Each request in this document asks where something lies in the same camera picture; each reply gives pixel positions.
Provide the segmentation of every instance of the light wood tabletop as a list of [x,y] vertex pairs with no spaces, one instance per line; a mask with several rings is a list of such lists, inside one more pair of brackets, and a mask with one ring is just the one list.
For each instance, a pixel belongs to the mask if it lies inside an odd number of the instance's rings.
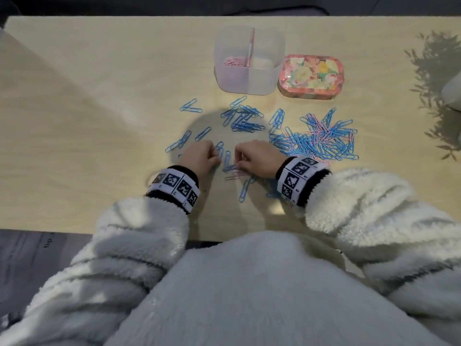
[[[353,119],[358,161],[332,170],[372,167],[409,180],[419,198],[461,220],[461,113],[438,93],[461,70],[459,18],[445,17],[12,17],[0,40],[0,227],[92,233],[116,200],[142,195],[181,149],[165,148],[210,126],[207,138],[226,150],[267,130],[231,132],[220,114],[241,94],[220,90],[213,44],[224,25],[272,26],[286,54],[317,54],[344,64],[333,100],[287,98],[278,89],[249,96],[264,115]],[[189,100],[203,113],[180,111]],[[204,185],[192,216],[192,238],[227,240],[264,229],[303,226],[243,179],[221,169]]]

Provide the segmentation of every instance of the floral lid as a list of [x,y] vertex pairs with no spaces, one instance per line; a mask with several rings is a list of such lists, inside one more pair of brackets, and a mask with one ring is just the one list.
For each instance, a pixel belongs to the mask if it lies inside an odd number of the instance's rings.
[[331,99],[343,83],[344,66],[336,58],[290,54],[284,59],[279,90],[287,97]]

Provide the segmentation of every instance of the sleeve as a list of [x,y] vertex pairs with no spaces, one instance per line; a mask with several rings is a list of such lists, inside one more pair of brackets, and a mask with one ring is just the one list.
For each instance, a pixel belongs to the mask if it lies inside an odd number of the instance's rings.
[[461,226],[396,175],[347,169],[312,190],[306,224],[407,314],[461,320]]
[[72,260],[34,296],[0,345],[102,345],[184,253],[186,213],[165,200],[115,203]]

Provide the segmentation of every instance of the white fleece jacket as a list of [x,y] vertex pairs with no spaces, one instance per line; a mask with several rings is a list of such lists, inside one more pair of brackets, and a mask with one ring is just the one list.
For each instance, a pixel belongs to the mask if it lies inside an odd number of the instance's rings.
[[184,211],[126,199],[0,345],[459,345],[461,226],[412,196],[392,174],[349,169],[309,197],[307,225],[374,290],[286,232],[184,253]]

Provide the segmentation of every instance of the wristband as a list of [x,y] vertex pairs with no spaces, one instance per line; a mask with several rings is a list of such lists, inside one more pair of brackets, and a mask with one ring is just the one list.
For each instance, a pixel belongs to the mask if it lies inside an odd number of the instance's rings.
[[325,163],[305,156],[294,158],[283,168],[277,183],[277,191],[296,205],[308,180],[325,168],[327,168]]
[[199,188],[193,179],[185,173],[175,169],[160,171],[155,180],[147,189],[147,194],[152,191],[161,191],[170,194],[181,204],[182,208],[190,213],[200,195]]

